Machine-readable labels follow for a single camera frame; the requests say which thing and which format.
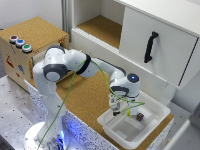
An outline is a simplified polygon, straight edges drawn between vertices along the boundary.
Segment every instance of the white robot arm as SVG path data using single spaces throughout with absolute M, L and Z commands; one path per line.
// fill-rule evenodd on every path
M 137 75 L 129 74 L 126 76 L 125 70 L 120 67 L 116 67 L 98 58 L 90 58 L 87 54 L 77 50 L 68 51 L 61 46 L 53 45 L 46 51 L 44 60 L 36 64 L 33 68 L 33 76 L 37 89 L 41 95 L 43 104 L 48 110 L 45 125 L 37 134 L 39 141 L 42 140 L 42 137 L 50 127 L 63 102 L 56 93 L 57 87 L 55 82 L 67 75 L 69 70 L 76 71 L 79 64 L 84 60 L 86 61 L 80 66 L 80 69 L 76 72 L 77 74 L 86 78 L 94 76 L 99 70 L 94 64 L 95 62 L 104 72 L 109 74 L 110 87 L 113 92 L 119 96 L 124 96 L 129 101 L 137 101 L 140 88 L 140 81 Z M 110 97 L 113 97 L 109 100 L 113 115 L 117 115 L 120 113 L 118 99 L 112 94 L 110 94 Z M 128 104 L 130 107 L 137 105 L 130 102 Z M 54 125 L 43 139 L 43 146 L 48 145 L 49 141 L 56 138 L 55 135 L 60 135 L 60 132 L 63 131 L 61 117 L 65 112 L 66 107 L 63 106 Z M 137 107 L 131 108 L 130 115 L 136 114 Z

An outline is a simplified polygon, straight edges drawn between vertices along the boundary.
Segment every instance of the cabinet handle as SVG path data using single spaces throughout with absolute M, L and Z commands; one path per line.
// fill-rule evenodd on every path
M 147 49 L 146 49 L 146 53 L 144 56 L 144 63 L 148 63 L 150 60 L 152 60 L 152 57 L 150 56 L 151 54 L 151 49 L 152 49 L 152 45 L 153 45 L 153 40 L 158 37 L 159 34 L 156 32 L 152 32 L 152 36 L 150 36 L 148 44 L 147 44 Z

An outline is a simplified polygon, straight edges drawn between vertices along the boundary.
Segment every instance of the green cable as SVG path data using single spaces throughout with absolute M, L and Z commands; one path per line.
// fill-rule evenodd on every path
M 71 91 L 72 84 L 73 84 L 74 78 L 75 78 L 75 76 L 76 76 L 76 72 L 78 71 L 79 67 L 80 67 L 85 61 L 86 61 L 86 60 L 82 61 L 82 62 L 78 65 L 78 67 L 76 68 L 76 71 L 74 72 L 74 75 L 73 75 L 73 77 L 72 77 L 72 80 L 71 80 L 71 83 L 70 83 L 70 87 L 69 87 L 68 92 L 67 92 L 67 94 L 66 94 L 66 96 L 65 96 L 65 99 L 64 99 L 64 101 L 62 102 L 62 105 L 60 106 L 60 108 L 59 108 L 59 110 L 58 110 L 58 113 L 56 114 L 56 117 L 54 118 L 54 120 L 53 120 L 53 122 L 51 123 L 50 127 L 47 129 L 47 131 L 45 132 L 44 136 L 42 137 L 42 140 L 40 141 L 40 144 L 39 144 L 37 150 L 40 148 L 40 145 L 42 144 L 42 142 L 43 142 L 43 140 L 44 140 L 46 134 L 49 132 L 50 128 L 53 126 L 54 122 L 56 121 L 56 118 L 58 117 L 58 115 L 59 115 L 59 113 L 60 113 L 60 111 L 61 111 L 61 108 L 62 108 L 63 105 L 65 104 L 65 101 L 66 101 L 66 99 L 67 99 L 67 97 L 68 97 L 68 95 L 69 95 L 69 92 Z M 130 109 L 130 108 L 137 107 L 137 106 L 140 106 L 140 105 L 144 105 L 144 104 L 145 104 L 145 103 L 143 103 L 143 102 L 129 101 L 129 100 L 124 99 L 123 97 L 120 97 L 120 96 L 118 96 L 117 94 L 115 94 L 115 92 L 113 92 L 113 90 L 110 88 L 110 85 L 109 85 L 109 83 L 108 83 L 108 81 L 107 81 L 107 78 L 106 78 L 106 76 L 105 76 L 103 70 L 100 68 L 100 66 L 99 66 L 97 63 L 95 63 L 94 61 L 92 61 L 92 62 L 99 68 L 99 70 L 100 70 L 101 73 L 103 74 L 103 77 L 104 77 L 104 79 L 105 79 L 105 81 L 106 81 L 106 83 L 107 83 L 107 85 L 108 85 L 110 91 L 111 91 L 116 97 L 118 97 L 119 99 L 121 99 L 121 100 L 123 100 L 123 101 L 126 101 L 126 102 L 130 102 L 130 103 L 139 103 L 138 105 L 132 106 L 132 107 L 129 107 L 129 108 L 126 108 L 126 109 L 122 110 L 121 112 L 124 112 L 124 111 L 126 111 L 126 110 L 128 110 L 128 109 Z

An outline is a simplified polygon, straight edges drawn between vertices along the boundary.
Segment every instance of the white plastic tub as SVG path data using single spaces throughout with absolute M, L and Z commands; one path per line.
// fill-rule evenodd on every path
M 144 114 L 142 121 L 128 117 L 126 112 L 114 117 L 111 109 L 97 119 L 105 133 L 126 149 L 137 148 L 170 113 L 169 108 L 143 92 L 140 92 L 139 101 L 145 102 L 145 105 L 139 106 L 138 109 L 139 113 Z M 121 108 L 126 107 L 127 102 L 122 101 Z

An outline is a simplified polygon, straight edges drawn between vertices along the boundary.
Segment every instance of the drawer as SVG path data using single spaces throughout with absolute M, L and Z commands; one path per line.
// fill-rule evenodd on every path
M 152 32 L 152 60 L 144 57 Z M 165 24 L 133 9 L 125 9 L 119 53 L 156 75 L 179 85 L 189 63 L 197 37 Z

